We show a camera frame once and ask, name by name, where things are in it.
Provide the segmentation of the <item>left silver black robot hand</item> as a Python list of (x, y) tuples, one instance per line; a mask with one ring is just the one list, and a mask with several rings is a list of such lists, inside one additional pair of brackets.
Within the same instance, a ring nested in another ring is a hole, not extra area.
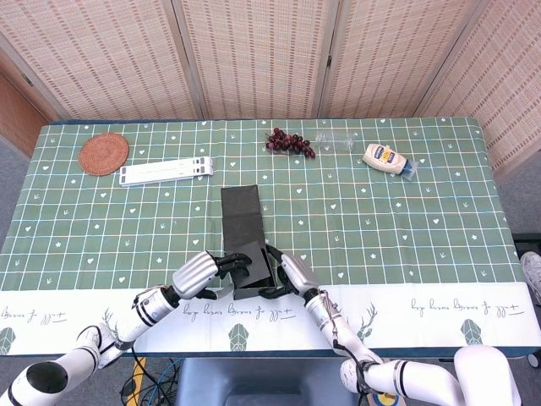
[(172, 289), (180, 299), (218, 300), (228, 296), (233, 291), (234, 285), (231, 283), (225, 288), (213, 291), (207, 288), (209, 282), (216, 277), (223, 280), (228, 273), (236, 271), (248, 276), (248, 266), (251, 264), (252, 260), (242, 253), (219, 257), (204, 250), (173, 274)]

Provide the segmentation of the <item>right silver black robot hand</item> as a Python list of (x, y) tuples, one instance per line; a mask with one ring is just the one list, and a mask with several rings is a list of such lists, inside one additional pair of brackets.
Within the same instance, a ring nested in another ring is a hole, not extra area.
[(288, 294), (302, 297), (307, 304), (316, 297), (320, 285), (314, 273), (294, 255), (286, 254), (274, 246), (266, 245), (266, 251), (278, 263), (276, 275), (281, 286), (279, 288), (266, 288), (259, 291), (259, 296), (265, 299), (278, 299)]

